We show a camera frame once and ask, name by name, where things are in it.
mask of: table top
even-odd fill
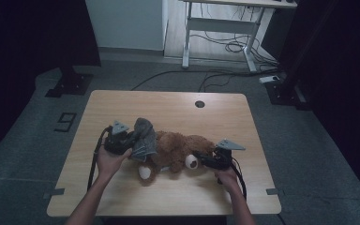
[[[237,6],[251,6],[262,8],[297,8],[297,3],[286,2],[286,0],[181,0],[184,2],[192,3],[208,3],[208,4],[221,4],[221,5],[237,5]]]
[[[196,101],[205,106],[198,108]],[[69,149],[47,212],[51,217],[71,214],[86,193],[87,181],[98,137],[114,120],[132,130],[137,118],[148,119],[155,131],[198,134],[218,143],[227,138],[246,147],[232,151],[247,185],[247,203],[252,214],[278,214],[277,195],[247,99],[241,94],[176,93],[142,91],[94,91]],[[97,216],[196,216],[230,215],[231,202],[213,173],[204,167],[185,168],[179,173],[161,172],[144,187],[138,162],[125,160],[102,196]]]

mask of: plush toy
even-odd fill
[[[172,173],[180,172],[185,166],[197,169],[198,159],[192,153],[212,156],[216,146],[199,135],[185,136],[180,133],[158,131],[156,132],[157,153],[149,155],[145,162],[139,165],[139,175],[142,183],[151,184],[157,173],[164,167],[169,167]]]

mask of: gray floor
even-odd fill
[[[64,223],[64,218],[47,216],[49,200],[43,195],[55,186],[91,91],[130,90],[159,72],[181,70],[179,60],[161,56],[104,53],[102,59],[102,67],[77,67],[95,75],[85,96],[46,98],[60,73],[52,70],[37,78],[35,94],[0,143],[0,224]],[[218,66],[246,71],[244,65],[203,61],[193,61],[189,70]],[[204,76],[196,72],[163,75],[137,90],[197,92]],[[206,92],[246,95],[280,190],[286,224],[360,224],[360,182],[336,145],[313,112],[270,104],[260,77],[234,77],[227,85],[211,86]],[[219,77],[209,83],[227,80]],[[68,133],[53,131],[60,127],[61,113],[77,113]],[[276,215],[255,218],[258,224],[282,224]],[[228,224],[233,224],[232,217]]]

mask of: desk leg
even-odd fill
[[[189,60],[189,23],[191,22],[191,9],[192,3],[189,3],[188,6],[188,15],[187,15],[187,26],[186,26],[186,42],[184,43],[183,49],[183,68],[188,68],[188,60]]]
[[[257,72],[257,69],[256,69],[254,61],[253,61],[254,57],[253,57],[253,54],[251,53],[251,49],[253,47],[253,42],[256,38],[257,32],[259,31],[259,27],[260,27],[260,23],[262,21],[264,10],[265,10],[264,7],[262,7],[260,9],[259,17],[253,26],[253,31],[251,34],[252,36],[250,37],[249,41],[247,42],[247,47],[244,49],[244,55],[247,59],[247,65],[249,66],[250,72]]]

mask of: forearm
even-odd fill
[[[72,212],[66,225],[92,224],[96,211],[98,210],[101,196],[107,185],[108,181],[97,178],[95,183],[90,187],[81,202],[75,208],[74,212]]]
[[[256,223],[250,213],[247,201],[244,199],[238,184],[233,186],[229,193],[232,201],[232,212],[235,218],[235,224],[255,225]]]

